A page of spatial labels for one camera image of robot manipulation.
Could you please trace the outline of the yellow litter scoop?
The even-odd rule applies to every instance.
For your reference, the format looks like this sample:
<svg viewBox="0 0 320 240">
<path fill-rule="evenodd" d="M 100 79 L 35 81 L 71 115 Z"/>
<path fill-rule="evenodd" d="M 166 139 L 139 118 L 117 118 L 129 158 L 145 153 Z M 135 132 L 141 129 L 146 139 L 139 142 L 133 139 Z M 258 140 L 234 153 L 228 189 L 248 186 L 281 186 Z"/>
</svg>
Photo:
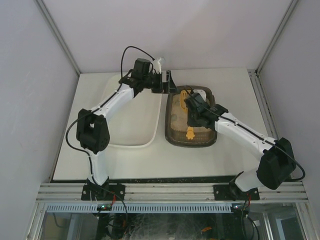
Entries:
<svg viewBox="0 0 320 240">
<path fill-rule="evenodd" d="M 188 108 L 187 108 L 187 105 L 185 103 L 185 99 L 188 97 L 188 94 L 190 92 L 188 90 L 182 90 L 180 92 L 180 97 L 179 97 L 179 102 L 180 102 L 180 107 L 182 108 L 182 110 L 188 114 Z M 190 127 L 188 126 L 187 127 L 187 131 L 186 131 L 186 138 L 188 140 L 193 140 L 194 137 L 195 137 L 195 133 L 194 133 L 194 128 L 193 127 Z"/>
</svg>

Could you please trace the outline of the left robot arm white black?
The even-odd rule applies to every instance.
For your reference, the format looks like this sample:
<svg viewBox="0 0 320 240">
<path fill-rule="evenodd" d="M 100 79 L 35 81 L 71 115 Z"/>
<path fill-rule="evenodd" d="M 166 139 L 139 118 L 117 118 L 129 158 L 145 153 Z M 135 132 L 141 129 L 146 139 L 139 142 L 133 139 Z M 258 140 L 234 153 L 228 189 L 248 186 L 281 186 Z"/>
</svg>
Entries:
<svg viewBox="0 0 320 240">
<path fill-rule="evenodd" d="M 166 74 L 166 81 L 163 81 L 164 61 L 162 57 L 153 61 L 137 58 L 133 68 L 120 78 L 118 88 L 109 97 L 90 110 L 79 111 L 76 139 L 81 149 L 88 154 L 88 180 L 91 183 L 103 186 L 108 182 L 109 176 L 103 154 L 110 142 L 108 123 L 116 112 L 145 89 L 151 90 L 153 94 L 170 94 L 177 91 L 170 71 Z"/>
</svg>

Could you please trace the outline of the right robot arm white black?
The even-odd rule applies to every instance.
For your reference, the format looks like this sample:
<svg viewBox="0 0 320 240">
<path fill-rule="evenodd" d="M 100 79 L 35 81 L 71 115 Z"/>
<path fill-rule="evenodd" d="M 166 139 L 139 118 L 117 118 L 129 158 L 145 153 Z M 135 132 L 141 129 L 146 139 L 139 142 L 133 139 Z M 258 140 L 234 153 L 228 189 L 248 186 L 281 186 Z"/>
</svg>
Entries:
<svg viewBox="0 0 320 240">
<path fill-rule="evenodd" d="M 198 92 L 188 93 L 184 102 L 188 126 L 204 127 L 229 137 L 258 160 L 257 167 L 238 173 L 229 182 L 234 194 L 259 187 L 276 190 L 296 169 L 292 146 L 287 139 L 276 140 L 255 131 L 225 107 L 219 104 L 209 106 Z"/>
</svg>

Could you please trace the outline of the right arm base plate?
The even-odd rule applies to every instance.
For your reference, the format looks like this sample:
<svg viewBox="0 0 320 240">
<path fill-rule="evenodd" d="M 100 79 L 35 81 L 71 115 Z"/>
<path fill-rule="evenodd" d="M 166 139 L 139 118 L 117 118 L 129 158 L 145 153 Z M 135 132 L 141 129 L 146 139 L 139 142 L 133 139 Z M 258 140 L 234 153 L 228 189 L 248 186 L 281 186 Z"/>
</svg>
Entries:
<svg viewBox="0 0 320 240">
<path fill-rule="evenodd" d="M 229 183 L 213 185 L 214 199 L 216 201 L 245 201 L 245 200 L 260 200 L 259 191 L 253 188 L 249 191 L 241 191 L 236 186 L 236 179 L 240 174 L 236 175 Z"/>
</svg>

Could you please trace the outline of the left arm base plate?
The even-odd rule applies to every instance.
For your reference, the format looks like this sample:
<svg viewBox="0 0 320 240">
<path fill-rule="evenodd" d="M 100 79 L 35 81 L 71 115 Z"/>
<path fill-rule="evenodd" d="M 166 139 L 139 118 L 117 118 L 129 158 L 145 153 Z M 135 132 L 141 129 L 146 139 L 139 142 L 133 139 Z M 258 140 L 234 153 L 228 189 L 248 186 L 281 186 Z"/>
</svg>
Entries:
<svg viewBox="0 0 320 240">
<path fill-rule="evenodd" d="M 111 201 L 124 200 L 126 186 L 120 183 L 106 183 L 103 186 L 86 180 L 82 188 L 81 200 Z"/>
</svg>

